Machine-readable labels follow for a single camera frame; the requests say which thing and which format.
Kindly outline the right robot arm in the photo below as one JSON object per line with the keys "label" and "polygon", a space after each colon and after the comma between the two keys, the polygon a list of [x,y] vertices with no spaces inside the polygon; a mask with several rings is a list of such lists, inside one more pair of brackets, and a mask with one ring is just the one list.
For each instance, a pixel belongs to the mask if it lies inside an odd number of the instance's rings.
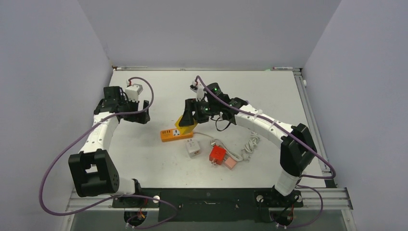
{"label": "right robot arm", "polygon": [[302,123],[291,125],[276,120],[247,101],[224,94],[217,83],[207,87],[193,83],[190,89],[195,98],[186,99],[184,112],[175,123],[182,133],[191,132],[197,124],[206,123],[214,116],[261,135],[280,149],[281,174],[274,185],[272,200],[284,206],[291,200],[291,193],[300,182],[306,167],[316,152],[311,133]]}

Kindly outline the yellow cube plug adapter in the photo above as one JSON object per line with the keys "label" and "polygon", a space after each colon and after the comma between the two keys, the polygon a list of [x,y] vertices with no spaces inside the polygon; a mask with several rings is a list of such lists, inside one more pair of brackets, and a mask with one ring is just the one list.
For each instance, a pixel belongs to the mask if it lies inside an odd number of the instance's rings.
{"label": "yellow cube plug adapter", "polygon": [[194,128],[198,125],[197,121],[194,119],[192,125],[180,126],[179,123],[181,119],[182,119],[182,116],[180,116],[179,119],[175,123],[176,129],[180,132],[181,135],[191,133],[194,130]]}

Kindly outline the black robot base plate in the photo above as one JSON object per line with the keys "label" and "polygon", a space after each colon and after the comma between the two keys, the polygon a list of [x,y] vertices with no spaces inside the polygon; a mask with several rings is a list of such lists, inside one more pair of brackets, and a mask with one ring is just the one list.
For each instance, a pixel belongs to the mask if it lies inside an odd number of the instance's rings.
{"label": "black robot base plate", "polygon": [[281,196],[271,188],[144,188],[142,194],[158,196],[170,204],[122,197],[115,199],[112,207],[126,209],[126,217],[137,210],[145,216],[156,213],[158,221],[170,218],[175,222],[268,222],[278,215],[288,215],[293,207],[304,206],[299,190]]}

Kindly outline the orange power strip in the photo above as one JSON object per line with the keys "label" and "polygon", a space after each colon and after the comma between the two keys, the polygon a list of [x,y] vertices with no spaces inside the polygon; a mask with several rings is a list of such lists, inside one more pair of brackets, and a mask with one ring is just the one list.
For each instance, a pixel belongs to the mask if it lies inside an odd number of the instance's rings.
{"label": "orange power strip", "polygon": [[181,134],[176,128],[166,129],[160,131],[160,138],[162,142],[177,141],[193,137],[193,132]]}

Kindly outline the red cube plug adapter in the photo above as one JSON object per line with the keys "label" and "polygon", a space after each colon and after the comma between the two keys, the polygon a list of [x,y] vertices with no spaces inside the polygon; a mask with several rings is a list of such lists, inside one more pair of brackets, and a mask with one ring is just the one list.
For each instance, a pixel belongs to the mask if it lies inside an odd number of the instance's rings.
{"label": "red cube plug adapter", "polygon": [[209,155],[209,161],[211,164],[215,165],[221,165],[224,161],[225,155],[227,153],[227,150],[218,146],[214,145],[213,149]]}

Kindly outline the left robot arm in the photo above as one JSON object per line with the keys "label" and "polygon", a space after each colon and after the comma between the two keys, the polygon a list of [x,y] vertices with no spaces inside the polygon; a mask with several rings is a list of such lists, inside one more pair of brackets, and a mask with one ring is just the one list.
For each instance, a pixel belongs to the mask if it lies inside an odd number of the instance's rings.
{"label": "left robot arm", "polygon": [[121,120],[139,124],[150,121],[147,100],[143,102],[144,111],[134,114],[138,110],[142,91],[140,84],[132,84],[125,89],[119,86],[103,89],[104,97],[94,110],[93,124],[96,128],[88,135],[79,153],[68,158],[79,197],[125,195],[124,200],[131,207],[143,202],[140,183],[136,179],[119,176],[108,153],[114,131]]}

